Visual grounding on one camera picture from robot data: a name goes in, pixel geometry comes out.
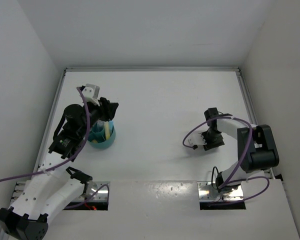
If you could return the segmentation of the blue highlighter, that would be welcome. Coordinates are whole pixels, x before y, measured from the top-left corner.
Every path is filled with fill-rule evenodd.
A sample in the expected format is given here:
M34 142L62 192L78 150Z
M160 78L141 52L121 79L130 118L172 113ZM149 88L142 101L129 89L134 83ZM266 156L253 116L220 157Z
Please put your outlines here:
M108 128L109 128L109 133L111 135L113 133L113 129L114 129L114 123L112 120L108 122Z

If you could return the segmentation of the yellow highlighter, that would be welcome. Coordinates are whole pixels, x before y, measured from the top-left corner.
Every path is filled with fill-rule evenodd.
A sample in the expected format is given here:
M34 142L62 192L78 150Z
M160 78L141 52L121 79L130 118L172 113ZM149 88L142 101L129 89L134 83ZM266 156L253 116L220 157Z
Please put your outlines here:
M110 136L111 136L111 133L110 133L110 125L109 125L109 122L106 121L104 123L104 136L105 136L105 140L107 141Z

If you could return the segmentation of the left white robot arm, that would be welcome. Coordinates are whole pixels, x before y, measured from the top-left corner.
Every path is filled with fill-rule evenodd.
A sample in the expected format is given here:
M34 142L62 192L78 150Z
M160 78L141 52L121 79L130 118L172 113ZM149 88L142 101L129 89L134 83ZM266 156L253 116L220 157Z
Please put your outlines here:
M119 104L102 97L97 104L68 105L53 142L34 177L10 207L0 209L0 226L18 240L41 240L67 205L84 194L93 178L71 167L97 121L110 121Z

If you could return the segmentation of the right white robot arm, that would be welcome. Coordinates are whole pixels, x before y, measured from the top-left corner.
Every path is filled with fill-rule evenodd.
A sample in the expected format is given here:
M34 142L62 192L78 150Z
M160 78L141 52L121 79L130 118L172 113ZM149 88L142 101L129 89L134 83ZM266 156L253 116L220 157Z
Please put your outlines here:
M219 192L247 180L254 172L279 165L280 157L269 125L253 125L229 113L220 114L215 107L206 110L204 116L208 125L208 130L201 134L204 150L223 146L223 133L237 141L237 162L219 172L215 179L215 187Z

